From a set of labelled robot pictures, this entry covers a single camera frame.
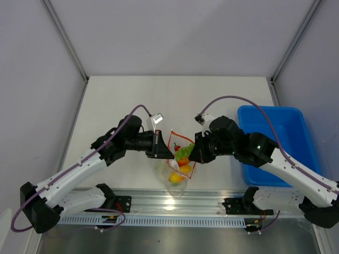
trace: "red strawberry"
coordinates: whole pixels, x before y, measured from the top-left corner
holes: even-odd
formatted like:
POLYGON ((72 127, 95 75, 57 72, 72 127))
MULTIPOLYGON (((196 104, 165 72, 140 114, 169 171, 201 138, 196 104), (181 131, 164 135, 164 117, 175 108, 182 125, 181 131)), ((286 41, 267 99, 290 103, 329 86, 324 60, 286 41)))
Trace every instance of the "red strawberry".
POLYGON ((176 143, 174 143, 174 151, 178 151, 181 148, 181 146, 178 146, 176 143))

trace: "orange fruit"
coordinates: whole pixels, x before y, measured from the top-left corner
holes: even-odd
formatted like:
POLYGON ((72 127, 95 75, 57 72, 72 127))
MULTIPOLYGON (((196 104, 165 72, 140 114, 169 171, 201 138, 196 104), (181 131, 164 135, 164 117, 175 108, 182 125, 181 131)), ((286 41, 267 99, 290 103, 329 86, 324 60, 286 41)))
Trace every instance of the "orange fruit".
POLYGON ((184 166, 184 165, 187 165, 188 163, 190 163, 189 159, 186 157, 186 158, 182 158, 180 159, 179 161, 177 161, 179 167, 181 166, 184 166))

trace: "yellow lemon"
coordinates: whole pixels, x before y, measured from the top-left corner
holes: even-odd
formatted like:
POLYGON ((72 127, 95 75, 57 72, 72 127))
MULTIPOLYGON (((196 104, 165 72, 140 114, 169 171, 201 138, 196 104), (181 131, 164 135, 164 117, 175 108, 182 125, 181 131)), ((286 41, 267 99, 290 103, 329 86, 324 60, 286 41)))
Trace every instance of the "yellow lemon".
POLYGON ((184 174, 188 174, 192 171, 192 167, 190 165, 184 165, 180 167, 180 171, 184 174))
POLYGON ((171 182, 171 183, 180 183, 182 182, 183 180, 185 180, 185 177, 184 176, 180 176, 178 175, 177 173, 173 172, 171 173, 171 175, 169 176, 168 180, 171 182))

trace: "white wall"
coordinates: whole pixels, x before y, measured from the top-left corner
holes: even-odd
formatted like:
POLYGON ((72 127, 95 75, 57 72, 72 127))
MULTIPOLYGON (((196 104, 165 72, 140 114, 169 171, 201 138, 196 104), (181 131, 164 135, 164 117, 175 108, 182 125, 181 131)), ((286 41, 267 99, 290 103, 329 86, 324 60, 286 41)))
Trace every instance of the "white wall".
MULTIPOLYGON (((339 181, 339 1, 326 0, 278 78, 281 103, 302 110, 320 164, 339 181)), ((339 253, 339 225, 331 229, 339 253)))
POLYGON ((271 76, 313 0, 52 0, 89 75, 271 76))
MULTIPOLYGON (((39 0, 0 7, 0 214, 19 208, 19 188, 55 172, 83 81, 39 0)), ((20 217, 17 228, 29 223, 20 217)), ((2 253, 21 253, 10 232, 2 253)))

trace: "white panel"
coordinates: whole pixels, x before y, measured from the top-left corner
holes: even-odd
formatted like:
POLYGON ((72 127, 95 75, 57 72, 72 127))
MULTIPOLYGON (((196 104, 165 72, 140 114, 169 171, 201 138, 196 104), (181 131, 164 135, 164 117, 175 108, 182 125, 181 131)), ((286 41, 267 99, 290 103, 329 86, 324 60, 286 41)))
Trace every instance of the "white panel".
MULTIPOLYGON (((71 165, 98 137, 118 125, 119 121, 140 103, 151 114, 161 112, 164 120, 157 125, 165 142, 171 129, 194 140, 201 125, 194 117, 214 98, 238 95, 260 105, 272 105, 272 98, 263 77, 179 77, 179 76, 106 76, 91 77, 70 142, 65 165, 71 165)), ((214 116, 235 118, 243 101, 225 99, 212 105, 214 116)), ((146 124, 143 110, 135 113, 146 124)), ((80 187, 106 183, 111 188, 164 189, 156 179, 154 165, 144 152, 127 151, 126 156, 91 176, 80 187)), ((245 190, 240 163, 229 156, 197 165, 188 189, 245 190)))
POLYGON ((59 206, 64 208, 60 217, 63 218, 87 209, 101 207, 105 201, 104 193, 97 187, 85 192, 67 193, 59 203, 59 206))
POLYGON ((89 75, 268 77, 313 0, 52 2, 89 75))
MULTIPOLYGON (((39 1, 2 1, 0 42, 0 213, 14 213, 21 185, 56 171, 84 84, 39 1)), ((28 235, 10 232, 2 253, 28 235)))
MULTIPOLYGON (((326 0, 278 79, 283 105, 299 108, 323 171, 339 180, 339 1, 326 0)), ((339 253, 339 225, 328 231, 339 253)))

